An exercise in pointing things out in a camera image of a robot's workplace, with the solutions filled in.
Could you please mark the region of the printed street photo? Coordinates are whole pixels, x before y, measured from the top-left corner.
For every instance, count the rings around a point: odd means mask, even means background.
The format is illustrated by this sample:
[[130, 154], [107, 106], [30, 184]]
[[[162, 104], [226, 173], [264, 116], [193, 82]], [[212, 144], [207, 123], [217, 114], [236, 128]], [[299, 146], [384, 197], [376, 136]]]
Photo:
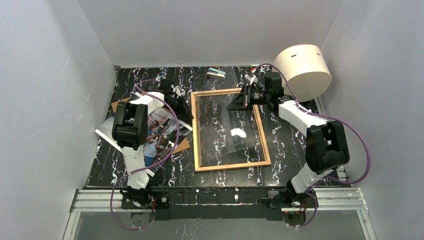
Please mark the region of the printed street photo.
[[[128, 101], [131, 104], [144, 104], [147, 100], [152, 101], [153, 106], [162, 106], [162, 108], [156, 108], [154, 111], [148, 112], [147, 123], [149, 125], [147, 130], [148, 136], [161, 135], [164, 134], [168, 137], [169, 143], [164, 146], [166, 150], [170, 150], [174, 146], [174, 140], [176, 139], [177, 133], [177, 124], [175, 118], [172, 115], [172, 112], [166, 108], [161, 102], [158, 102], [156, 99], [151, 97], [143, 97], [140, 93], [136, 93], [138, 99], [133, 99]], [[121, 148], [118, 146], [116, 140], [113, 140], [112, 137], [112, 124], [114, 117], [111, 116], [105, 120], [102, 125], [100, 125], [95, 132], [102, 137], [106, 142], [111, 144], [114, 148], [121, 151]], [[178, 120], [180, 136], [187, 137], [187, 135], [193, 130], [189, 124]]]

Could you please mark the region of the brown cardboard backing board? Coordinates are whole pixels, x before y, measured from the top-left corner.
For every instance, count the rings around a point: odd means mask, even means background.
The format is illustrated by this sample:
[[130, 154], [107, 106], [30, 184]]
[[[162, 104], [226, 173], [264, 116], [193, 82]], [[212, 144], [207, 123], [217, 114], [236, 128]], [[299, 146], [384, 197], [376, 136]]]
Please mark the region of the brown cardboard backing board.
[[[138, 96], [134, 95], [133, 97], [127, 97], [127, 98], [123, 98], [121, 100], [117, 100], [115, 102], [111, 102], [110, 106], [111, 106], [112, 114], [114, 114], [116, 112], [119, 102], [121, 102], [121, 101], [129, 102], [129, 101], [132, 101], [133, 99], [135, 100], [135, 99], [138, 99], [138, 98], [139, 98]], [[187, 138], [185, 136], [181, 135], [179, 137], [179, 144], [178, 144], [177, 148], [173, 151], [173, 154], [182, 152], [182, 151], [187, 150], [189, 148], [190, 148], [189, 141], [187, 140]]]

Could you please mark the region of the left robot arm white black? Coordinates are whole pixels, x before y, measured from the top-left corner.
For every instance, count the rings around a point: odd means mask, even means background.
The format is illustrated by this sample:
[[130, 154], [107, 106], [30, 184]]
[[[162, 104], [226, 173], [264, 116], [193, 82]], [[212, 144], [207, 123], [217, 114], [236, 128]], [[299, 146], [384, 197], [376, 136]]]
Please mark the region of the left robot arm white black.
[[135, 100], [117, 104], [112, 118], [111, 137], [120, 148], [127, 174], [126, 188], [120, 189], [124, 204], [136, 208], [160, 210], [170, 206], [170, 193], [148, 186], [150, 171], [168, 160], [192, 120], [181, 88], [173, 80], [162, 80], [154, 91], [144, 91]]

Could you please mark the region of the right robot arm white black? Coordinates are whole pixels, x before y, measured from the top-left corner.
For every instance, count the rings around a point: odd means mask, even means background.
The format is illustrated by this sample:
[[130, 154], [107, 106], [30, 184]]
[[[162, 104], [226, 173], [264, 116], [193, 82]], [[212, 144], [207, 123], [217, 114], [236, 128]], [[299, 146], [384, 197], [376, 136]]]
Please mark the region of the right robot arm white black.
[[284, 190], [269, 191], [263, 203], [272, 209], [305, 207], [309, 201], [316, 199], [313, 188], [350, 160], [344, 126], [340, 121], [314, 116], [293, 96], [286, 94], [288, 87], [283, 86], [284, 79], [277, 72], [265, 74], [264, 87], [259, 86], [257, 77], [251, 73], [247, 73], [244, 78], [239, 94], [226, 107], [227, 110], [247, 111], [255, 105], [265, 105], [305, 137], [306, 163], [287, 182]]

